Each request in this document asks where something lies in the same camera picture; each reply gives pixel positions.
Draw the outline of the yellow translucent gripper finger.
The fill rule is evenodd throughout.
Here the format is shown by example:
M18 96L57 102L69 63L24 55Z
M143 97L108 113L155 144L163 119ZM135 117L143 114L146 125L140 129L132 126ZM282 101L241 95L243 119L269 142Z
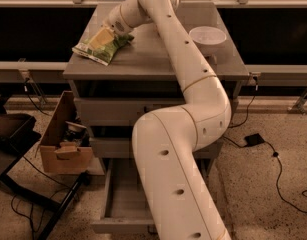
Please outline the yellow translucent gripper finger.
M115 38L114 32L106 27L101 27L99 31L90 39L91 49L99 49L111 43Z

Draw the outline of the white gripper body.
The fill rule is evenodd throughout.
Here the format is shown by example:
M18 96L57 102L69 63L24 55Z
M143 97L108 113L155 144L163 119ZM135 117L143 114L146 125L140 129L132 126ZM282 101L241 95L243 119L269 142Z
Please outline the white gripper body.
M133 31L133 27L129 22L131 16L132 9L130 6L117 5L105 17L102 25L117 35L123 36Z

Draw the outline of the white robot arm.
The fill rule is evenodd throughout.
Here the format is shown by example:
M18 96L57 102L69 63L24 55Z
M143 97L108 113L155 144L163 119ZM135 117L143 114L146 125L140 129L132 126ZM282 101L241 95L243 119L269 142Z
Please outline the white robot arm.
M185 103L141 116L132 133L136 167L160 240L231 240L193 153L228 128L231 106L173 5L178 0L126 0L105 18L123 35L153 21L169 55Z

